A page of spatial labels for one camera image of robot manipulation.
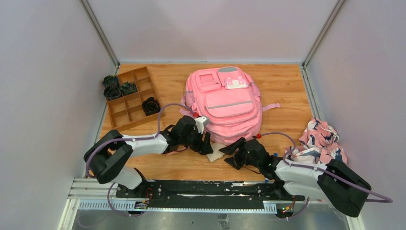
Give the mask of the small beige notebook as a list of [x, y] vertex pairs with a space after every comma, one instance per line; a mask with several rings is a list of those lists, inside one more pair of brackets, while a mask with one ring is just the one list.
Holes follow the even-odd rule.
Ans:
[[206, 158], [208, 159], [208, 161], [214, 162], [214, 161], [216, 161], [218, 159], [223, 158], [223, 156], [225, 154], [223, 152], [221, 152], [220, 149], [225, 148], [226, 145], [221, 144], [221, 143], [213, 142], [211, 144], [211, 147], [213, 149], [213, 153], [206, 154]]

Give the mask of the blue white marker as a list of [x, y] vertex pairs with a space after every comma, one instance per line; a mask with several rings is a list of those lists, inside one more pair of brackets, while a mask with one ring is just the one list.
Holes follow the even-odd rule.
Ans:
[[265, 170], [265, 177], [269, 180], [274, 180], [277, 178], [276, 169], [277, 165], [280, 162], [280, 158], [278, 157], [277, 153], [269, 156], [269, 159], [265, 163], [264, 170]]

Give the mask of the pink school backpack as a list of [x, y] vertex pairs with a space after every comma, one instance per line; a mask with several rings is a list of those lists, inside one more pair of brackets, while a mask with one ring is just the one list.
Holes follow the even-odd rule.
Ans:
[[263, 106], [252, 77], [238, 67], [201, 69], [187, 78], [181, 104], [190, 115], [206, 116], [205, 130], [213, 142], [230, 145], [240, 138], [250, 140], [261, 128], [263, 112], [279, 103]]

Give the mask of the pink pen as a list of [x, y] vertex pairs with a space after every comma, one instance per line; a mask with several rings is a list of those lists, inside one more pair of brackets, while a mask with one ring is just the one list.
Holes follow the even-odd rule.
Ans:
[[182, 151], [172, 151], [172, 152], [166, 153], [164, 155], [165, 156], [170, 156], [170, 155], [173, 155], [173, 154], [176, 154], [176, 153], [179, 153], [179, 152], [182, 152]]

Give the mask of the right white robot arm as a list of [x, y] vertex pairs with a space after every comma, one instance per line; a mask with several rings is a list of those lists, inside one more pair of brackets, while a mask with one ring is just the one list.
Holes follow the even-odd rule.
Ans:
[[343, 162], [331, 160], [327, 164], [295, 163], [271, 156], [257, 140], [240, 138], [219, 149], [229, 155], [229, 165], [239, 170], [250, 165], [276, 185], [273, 193], [279, 200], [289, 196], [305, 196], [328, 201], [341, 213], [358, 217], [372, 188], [363, 178]]

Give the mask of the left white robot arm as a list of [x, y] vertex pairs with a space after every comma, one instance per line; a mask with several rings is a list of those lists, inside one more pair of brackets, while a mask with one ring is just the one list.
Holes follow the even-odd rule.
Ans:
[[111, 130], [84, 154], [86, 170], [92, 172], [100, 184], [114, 182], [128, 188], [133, 197], [141, 198], [147, 191], [145, 177], [138, 169], [127, 167], [127, 161], [142, 155], [163, 155], [187, 149], [201, 155], [210, 154], [213, 152], [210, 133], [204, 130], [209, 122], [206, 116], [185, 115], [158, 135], [129, 136]]

